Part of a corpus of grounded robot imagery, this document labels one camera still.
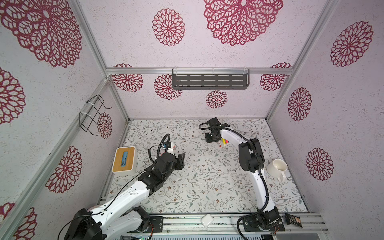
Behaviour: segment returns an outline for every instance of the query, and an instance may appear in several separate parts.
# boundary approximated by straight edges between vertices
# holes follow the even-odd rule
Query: floral tablecloth
[[[264,119],[219,119],[248,138],[258,138],[265,166],[282,156]],[[178,153],[185,153],[185,167],[175,170],[164,186],[140,204],[149,213],[162,212],[254,212],[255,193],[248,173],[238,162],[238,146],[206,143],[197,119],[133,120],[125,146],[137,148],[136,175],[150,165],[148,148],[158,145],[170,133]],[[152,148],[152,157],[156,155]],[[279,183],[265,173],[270,195],[280,212],[307,212],[289,171]],[[132,176],[114,177],[107,196],[113,198]]]

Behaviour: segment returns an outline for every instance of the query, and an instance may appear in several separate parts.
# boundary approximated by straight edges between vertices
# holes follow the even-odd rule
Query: red flower pattern
[[[214,90],[210,92],[205,98],[205,102],[211,108],[220,108],[227,103],[228,95],[221,90]]]
[[[306,162],[308,171],[318,180],[327,180],[333,174],[333,161],[323,149],[312,149],[307,155]]]
[[[11,211],[15,203],[7,202],[6,204],[0,206],[0,224],[4,221],[5,217]]]
[[[331,61],[338,67],[348,66],[363,56],[372,41],[372,26],[360,21],[344,29],[331,49]]]
[[[272,68],[290,68],[289,63],[278,63],[272,65]],[[279,89],[287,75],[285,74],[264,74],[260,79],[260,86],[268,91]]]
[[[288,113],[295,121],[303,120],[307,117],[311,109],[311,95],[305,88],[294,90],[288,101]]]
[[[68,191],[79,179],[83,167],[82,161],[78,149],[70,146],[45,186],[50,192],[64,193]]]
[[[108,113],[102,113],[97,121],[97,129],[102,138],[108,138],[112,133],[112,120]]]
[[[129,64],[120,63],[115,68],[133,68]],[[127,92],[139,91],[143,86],[143,78],[141,74],[115,74],[111,75],[113,82],[119,88]]]
[[[184,37],[185,28],[180,14],[173,9],[163,8],[152,21],[153,33],[165,46],[174,46]]]
[[[283,0],[204,0],[207,28],[221,43],[244,45],[276,20]]]
[[[18,118],[24,106],[23,87],[9,72],[0,68],[0,125]]]
[[[13,235],[13,240],[31,240],[35,235],[35,229],[37,226],[36,221],[37,214],[35,208],[31,207],[28,211],[28,215],[24,217],[21,225],[17,228]]]
[[[183,90],[175,90],[172,88],[172,76],[169,74],[158,76],[153,87],[157,95],[168,100],[178,98],[183,92]]]
[[[20,46],[38,60],[66,68],[80,57],[79,25],[66,0],[1,0],[0,16]]]

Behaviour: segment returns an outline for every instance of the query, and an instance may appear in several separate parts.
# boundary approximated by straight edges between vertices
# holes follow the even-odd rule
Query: wire rack
[[[98,101],[101,103],[101,105],[100,105],[98,108],[96,108],[95,105],[97,104]],[[90,126],[91,126],[92,123],[95,123],[96,125],[98,125],[98,124],[95,122],[94,119],[95,119],[95,117],[96,117],[98,114],[101,116],[101,113],[99,112],[101,107],[104,107],[105,109],[111,109],[112,107],[107,108],[107,107],[104,105],[104,99],[103,99],[99,94],[98,94],[98,95],[95,95],[94,97],[91,97],[88,101],[86,101],[86,103],[91,104],[91,105],[92,105],[92,108],[91,108],[87,113],[85,113],[85,112],[80,112],[80,113],[79,113],[79,126],[80,126],[81,129],[84,130],[85,132],[90,132],[92,135],[94,135],[94,136],[98,136],[99,134],[93,134],[89,128],[90,128]],[[90,111],[91,111],[92,109],[95,109],[95,110],[96,110],[94,116],[91,116],[91,115],[89,114]],[[86,125],[84,125],[84,122],[85,122],[86,119],[88,119],[88,118],[90,118],[91,121],[90,121],[90,123],[88,124],[88,126],[86,126]]]

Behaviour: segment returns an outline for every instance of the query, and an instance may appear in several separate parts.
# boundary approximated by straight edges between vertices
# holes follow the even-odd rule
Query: white mug
[[[287,177],[285,176],[285,171],[287,169],[287,164],[281,159],[273,160],[266,168],[268,174],[272,177],[276,177],[279,182],[285,182],[285,180],[287,179]]]

